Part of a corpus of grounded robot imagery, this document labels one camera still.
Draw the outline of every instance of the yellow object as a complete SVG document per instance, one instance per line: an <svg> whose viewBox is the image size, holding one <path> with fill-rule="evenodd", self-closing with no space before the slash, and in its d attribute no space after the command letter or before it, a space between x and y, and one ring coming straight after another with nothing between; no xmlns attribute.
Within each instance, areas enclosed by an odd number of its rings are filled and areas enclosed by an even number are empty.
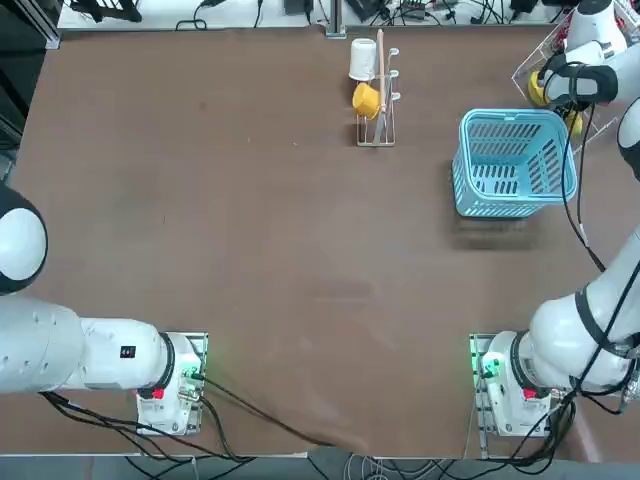
<svg viewBox="0 0 640 480"><path fill-rule="evenodd" d="M573 123L573 117L575 117L576 115L578 116L578 118L576 118L576 122ZM580 115L575 110L571 110L569 112L567 118L564 119L564 123L567 128L571 128L571 124L573 123L573 130L571 130L570 132L572 137L579 136L582 133L582 115Z"/></svg>
<svg viewBox="0 0 640 480"><path fill-rule="evenodd" d="M532 72L527 82L527 91L529 92L529 98L536 107L544 107L549 101L544 98L544 88L538 86L538 73Z"/></svg>
<svg viewBox="0 0 640 480"><path fill-rule="evenodd" d="M367 83L359 83L351 101L358 115L373 120L380 110L380 92Z"/></svg>

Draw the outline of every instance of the robotic arm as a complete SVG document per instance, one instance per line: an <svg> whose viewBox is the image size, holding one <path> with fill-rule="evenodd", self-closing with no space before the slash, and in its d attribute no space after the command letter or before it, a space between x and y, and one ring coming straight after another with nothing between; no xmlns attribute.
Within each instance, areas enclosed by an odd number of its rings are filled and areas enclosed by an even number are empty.
<svg viewBox="0 0 640 480"><path fill-rule="evenodd" d="M26 288L43 268L47 231L24 197L0 185L0 294ZM80 318L68 308L0 297L0 393L136 390L138 421L191 433L202 359L185 334L131 319Z"/></svg>
<svg viewBox="0 0 640 480"><path fill-rule="evenodd" d="M627 48L616 25L612 0L580 3L571 20L567 51L552 57L537 78L551 106L629 105L618 129L618 147L640 180L640 44ZM616 303L639 261L640 227L595 281L574 294L544 302L528 331L505 331L494 337L482 369L500 435L527 435L549 412L551 389L573 388L603 341ZM635 366L632 362L640 351L639 283L632 286L585 378L587 390L603 391L617 385ZM634 378L639 373L634 371Z"/></svg>

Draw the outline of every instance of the blue plastic basket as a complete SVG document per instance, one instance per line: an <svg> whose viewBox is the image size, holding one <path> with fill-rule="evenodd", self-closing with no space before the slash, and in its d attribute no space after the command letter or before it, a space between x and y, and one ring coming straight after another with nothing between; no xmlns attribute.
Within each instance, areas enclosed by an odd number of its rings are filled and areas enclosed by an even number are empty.
<svg viewBox="0 0 640 480"><path fill-rule="evenodd" d="M476 109L460 122L453 159L456 209L466 217L521 218L562 204L562 155L567 127L547 110ZM565 192L576 191L567 153Z"/></svg>

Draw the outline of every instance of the brown table surface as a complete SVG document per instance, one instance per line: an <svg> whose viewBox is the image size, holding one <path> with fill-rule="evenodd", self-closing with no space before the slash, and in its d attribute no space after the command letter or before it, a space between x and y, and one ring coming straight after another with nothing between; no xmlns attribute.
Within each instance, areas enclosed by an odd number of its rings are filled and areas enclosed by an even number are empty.
<svg viewBox="0 0 640 480"><path fill-rule="evenodd" d="M354 146L348 41L298 29L66 40L47 54L14 178L50 235L28 293L207 331L211 376L344 448L459 457L469 334L526 328L542 301L597 273L562 208L514 225L461 221L452 205L461 117L525 106L510 77L545 34L389 31L402 99L397 146L379 150ZM610 140L589 148L584 182L606 262L640 219ZM74 398L135 414L128 393ZM309 448L216 401L238 452ZM5 453L133 450L36 395L3 396L0 412ZM581 404L561 455L634 461L638 427L637 407L612 419ZM208 419L195 440L219 448Z"/></svg>

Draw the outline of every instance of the white cup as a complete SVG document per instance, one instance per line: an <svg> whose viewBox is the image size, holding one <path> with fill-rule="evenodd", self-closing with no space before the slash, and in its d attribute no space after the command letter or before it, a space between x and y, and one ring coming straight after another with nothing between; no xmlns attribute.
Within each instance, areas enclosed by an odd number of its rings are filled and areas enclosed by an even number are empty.
<svg viewBox="0 0 640 480"><path fill-rule="evenodd" d="M351 42L351 64L349 76L359 82L368 82L375 77L376 42L370 38L356 38Z"/></svg>

